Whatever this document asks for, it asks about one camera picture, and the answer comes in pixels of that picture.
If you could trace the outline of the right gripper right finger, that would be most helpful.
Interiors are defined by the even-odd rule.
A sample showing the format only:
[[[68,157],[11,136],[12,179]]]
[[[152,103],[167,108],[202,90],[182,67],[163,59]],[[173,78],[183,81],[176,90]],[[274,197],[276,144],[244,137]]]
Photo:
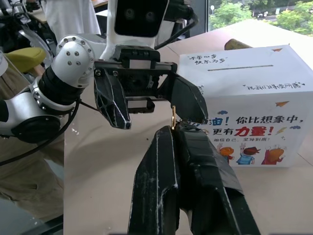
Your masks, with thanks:
[[[234,170],[207,134],[180,123],[176,145],[180,208],[192,235],[261,235]]]

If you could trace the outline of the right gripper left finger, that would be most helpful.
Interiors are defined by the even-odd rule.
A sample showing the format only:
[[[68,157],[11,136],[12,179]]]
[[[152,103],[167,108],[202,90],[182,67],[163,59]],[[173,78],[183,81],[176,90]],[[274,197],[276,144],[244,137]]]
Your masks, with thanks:
[[[134,177],[128,235],[175,235],[180,174],[170,126],[156,131]]]

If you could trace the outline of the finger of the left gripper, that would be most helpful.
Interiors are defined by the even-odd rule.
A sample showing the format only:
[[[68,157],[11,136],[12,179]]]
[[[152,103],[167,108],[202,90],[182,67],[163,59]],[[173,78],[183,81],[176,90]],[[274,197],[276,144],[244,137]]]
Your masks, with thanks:
[[[199,88],[180,75],[171,71],[160,86],[160,95],[176,107],[183,121],[208,122],[207,105]]]
[[[124,90],[118,78],[106,70],[94,73],[94,97],[97,109],[111,127],[128,130],[131,119]]]

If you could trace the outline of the gold coin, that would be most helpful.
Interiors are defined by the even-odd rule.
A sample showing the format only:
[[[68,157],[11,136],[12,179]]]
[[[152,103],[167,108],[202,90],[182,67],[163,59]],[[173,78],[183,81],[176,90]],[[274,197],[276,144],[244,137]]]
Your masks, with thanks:
[[[176,118],[176,106],[173,105],[173,106],[172,106],[172,120],[171,120],[171,129],[172,129],[172,130],[175,130],[176,122],[177,122],[177,118]]]

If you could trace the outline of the white printed slot box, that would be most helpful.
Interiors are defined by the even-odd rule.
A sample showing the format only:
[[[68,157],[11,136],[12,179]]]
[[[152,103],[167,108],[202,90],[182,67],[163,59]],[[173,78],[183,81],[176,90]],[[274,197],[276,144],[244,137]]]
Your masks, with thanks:
[[[313,67],[290,46],[185,54],[179,74],[202,93],[201,128],[230,166],[294,163],[313,126]]]

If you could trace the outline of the gold-brown flat object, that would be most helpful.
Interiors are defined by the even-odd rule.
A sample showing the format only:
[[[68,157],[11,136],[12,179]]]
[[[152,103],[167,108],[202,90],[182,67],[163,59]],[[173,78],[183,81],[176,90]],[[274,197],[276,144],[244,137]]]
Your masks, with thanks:
[[[235,50],[235,49],[245,49],[245,48],[251,48],[251,46],[244,44],[236,39],[230,39],[224,45],[225,50]]]

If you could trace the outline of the person in white shirt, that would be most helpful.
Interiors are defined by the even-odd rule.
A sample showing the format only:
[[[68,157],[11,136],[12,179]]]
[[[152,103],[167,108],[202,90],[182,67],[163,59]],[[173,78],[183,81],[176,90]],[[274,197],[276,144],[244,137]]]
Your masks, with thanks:
[[[91,0],[41,0],[47,23],[56,40],[72,34],[100,34]]]

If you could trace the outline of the yellow-green chair seat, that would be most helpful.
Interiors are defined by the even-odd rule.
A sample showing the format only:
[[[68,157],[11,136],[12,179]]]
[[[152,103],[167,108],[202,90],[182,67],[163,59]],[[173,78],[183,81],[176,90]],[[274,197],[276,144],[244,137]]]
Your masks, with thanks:
[[[13,66],[21,73],[31,71],[41,65],[46,53],[39,47],[27,47],[4,54]]]

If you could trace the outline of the black window frame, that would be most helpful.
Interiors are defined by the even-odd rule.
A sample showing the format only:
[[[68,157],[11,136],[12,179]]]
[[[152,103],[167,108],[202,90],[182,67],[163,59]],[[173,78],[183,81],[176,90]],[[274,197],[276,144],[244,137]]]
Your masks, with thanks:
[[[190,0],[190,5],[198,16],[198,24],[190,30],[190,36],[197,36],[209,31],[210,0]]]

